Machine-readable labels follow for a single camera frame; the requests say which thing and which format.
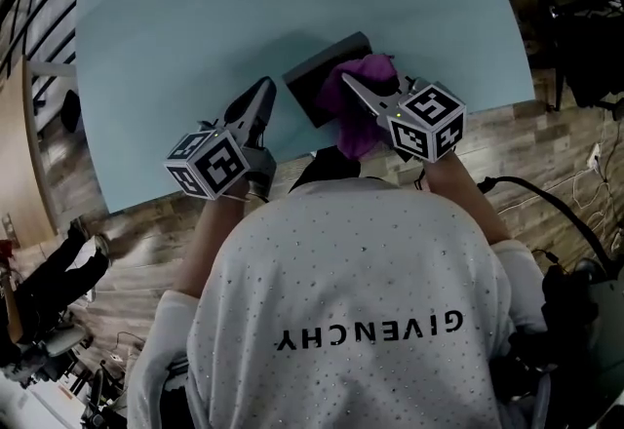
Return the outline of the person's black trousers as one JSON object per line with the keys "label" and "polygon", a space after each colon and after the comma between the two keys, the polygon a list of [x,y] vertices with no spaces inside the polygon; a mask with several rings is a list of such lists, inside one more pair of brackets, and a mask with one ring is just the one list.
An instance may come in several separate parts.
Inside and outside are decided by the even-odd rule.
{"label": "person's black trousers", "polygon": [[318,150],[313,160],[293,184],[290,192],[311,182],[359,177],[361,168],[358,160],[347,158],[337,146]]}

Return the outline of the person's right forearm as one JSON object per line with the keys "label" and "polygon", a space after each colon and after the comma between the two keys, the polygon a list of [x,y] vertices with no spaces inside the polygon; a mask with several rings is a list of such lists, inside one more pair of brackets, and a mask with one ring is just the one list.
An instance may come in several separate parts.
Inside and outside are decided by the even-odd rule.
{"label": "person's right forearm", "polygon": [[453,151],[437,162],[425,162],[424,172],[430,191],[473,217],[490,245],[512,239],[503,220]]}

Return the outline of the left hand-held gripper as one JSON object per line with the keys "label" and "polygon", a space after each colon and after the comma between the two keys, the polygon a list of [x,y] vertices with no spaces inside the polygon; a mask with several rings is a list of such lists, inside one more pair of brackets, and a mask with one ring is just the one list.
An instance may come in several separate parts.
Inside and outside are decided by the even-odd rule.
{"label": "left hand-held gripper", "polygon": [[269,197],[276,162],[263,146],[277,95],[270,77],[262,77],[235,98],[224,113],[224,123],[234,124],[249,112],[254,115],[249,129],[202,122],[196,132],[184,135],[168,153],[164,167],[188,196],[218,199],[228,194],[243,178],[249,193]]}

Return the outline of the black worn bag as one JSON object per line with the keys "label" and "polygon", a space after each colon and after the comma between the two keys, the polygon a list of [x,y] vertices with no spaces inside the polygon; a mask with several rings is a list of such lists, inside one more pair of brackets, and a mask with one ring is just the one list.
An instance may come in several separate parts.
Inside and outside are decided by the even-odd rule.
{"label": "black worn bag", "polygon": [[588,429],[624,394],[624,268],[583,259],[543,280],[548,361],[554,366],[547,427]]}

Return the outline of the white studded t-shirt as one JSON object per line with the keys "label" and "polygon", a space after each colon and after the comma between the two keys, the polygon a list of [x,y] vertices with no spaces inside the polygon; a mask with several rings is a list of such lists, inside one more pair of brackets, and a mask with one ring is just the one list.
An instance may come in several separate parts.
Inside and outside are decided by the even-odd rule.
{"label": "white studded t-shirt", "polygon": [[162,429],[188,364],[195,429],[529,429],[489,362],[545,329],[542,275],[453,202],[378,179],[306,184],[243,219],[199,297],[165,292],[128,390]]}

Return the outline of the purple cloth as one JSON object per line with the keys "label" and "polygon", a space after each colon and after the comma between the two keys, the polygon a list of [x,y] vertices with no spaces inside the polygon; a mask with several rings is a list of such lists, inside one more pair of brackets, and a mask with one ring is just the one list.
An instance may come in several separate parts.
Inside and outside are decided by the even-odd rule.
{"label": "purple cloth", "polygon": [[337,65],[323,83],[315,104],[339,123],[337,148],[347,159],[358,160],[376,147],[381,140],[381,130],[342,80],[343,73],[353,76],[381,97],[395,94],[399,79],[391,57],[369,54]]}

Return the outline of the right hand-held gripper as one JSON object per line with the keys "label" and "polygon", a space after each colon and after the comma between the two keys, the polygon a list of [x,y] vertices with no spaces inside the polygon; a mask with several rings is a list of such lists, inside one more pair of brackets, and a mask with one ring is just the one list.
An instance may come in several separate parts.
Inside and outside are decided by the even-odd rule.
{"label": "right hand-held gripper", "polygon": [[462,140],[466,106],[441,83],[397,74],[384,83],[381,96],[348,73],[342,81],[377,115],[392,147],[403,155],[434,163]]}

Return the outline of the black trash bin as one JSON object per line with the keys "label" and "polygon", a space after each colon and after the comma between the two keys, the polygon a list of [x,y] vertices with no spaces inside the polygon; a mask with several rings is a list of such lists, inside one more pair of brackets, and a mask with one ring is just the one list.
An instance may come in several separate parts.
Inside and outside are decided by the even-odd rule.
{"label": "black trash bin", "polygon": [[79,96],[72,90],[66,92],[60,110],[60,120],[64,128],[74,133],[81,118],[81,104]]}

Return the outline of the person's left forearm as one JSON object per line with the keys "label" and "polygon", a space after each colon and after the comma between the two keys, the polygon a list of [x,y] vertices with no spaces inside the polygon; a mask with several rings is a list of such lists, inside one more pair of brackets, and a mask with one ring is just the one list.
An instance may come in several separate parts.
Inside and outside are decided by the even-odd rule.
{"label": "person's left forearm", "polygon": [[222,244],[244,217],[246,202],[246,188],[231,189],[206,202],[176,273],[175,291],[196,298],[201,296]]}

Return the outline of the wooden table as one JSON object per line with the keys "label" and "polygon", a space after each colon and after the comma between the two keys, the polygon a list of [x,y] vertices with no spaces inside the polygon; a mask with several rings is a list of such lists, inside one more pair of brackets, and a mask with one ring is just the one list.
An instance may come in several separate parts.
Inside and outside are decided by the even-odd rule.
{"label": "wooden table", "polygon": [[6,219],[23,248],[57,236],[25,58],[18,60],[0,90],[0,227]]}

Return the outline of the grey box with black knobs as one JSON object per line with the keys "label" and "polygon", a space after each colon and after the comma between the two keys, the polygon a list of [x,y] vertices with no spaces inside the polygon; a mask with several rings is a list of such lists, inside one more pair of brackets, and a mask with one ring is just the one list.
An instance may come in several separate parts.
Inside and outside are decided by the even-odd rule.
{"label": "grey box with black knobs", "polygon": [[316,104],[316,98],[332,70],[352,59],[362,59],[372,53],[369,38],[361,31],[326,47],[287,71],[284,83],[315,128],[321,128],[333,119],[331,114]]}

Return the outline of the black office chair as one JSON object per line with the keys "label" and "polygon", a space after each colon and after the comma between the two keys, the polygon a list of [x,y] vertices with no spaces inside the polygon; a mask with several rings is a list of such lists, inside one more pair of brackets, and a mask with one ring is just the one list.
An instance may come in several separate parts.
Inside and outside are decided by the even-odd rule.
{"label": "black office chair", "polygon": [[611,112],[624,119],[624,12],[596,14],[567,4],[553,14],[556,48],[556,104],[564,87],[576,105]]}

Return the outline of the light blue table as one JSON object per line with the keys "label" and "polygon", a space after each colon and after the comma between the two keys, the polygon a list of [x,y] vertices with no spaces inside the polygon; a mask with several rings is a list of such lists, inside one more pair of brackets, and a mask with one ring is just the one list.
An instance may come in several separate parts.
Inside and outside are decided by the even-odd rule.
{"label": "light blue table", "polygon": [[175,192],[163,163],[184,134],[358,31],[470,112],[534,97],[508,0],[77,0],[79,97],[106,207]]}

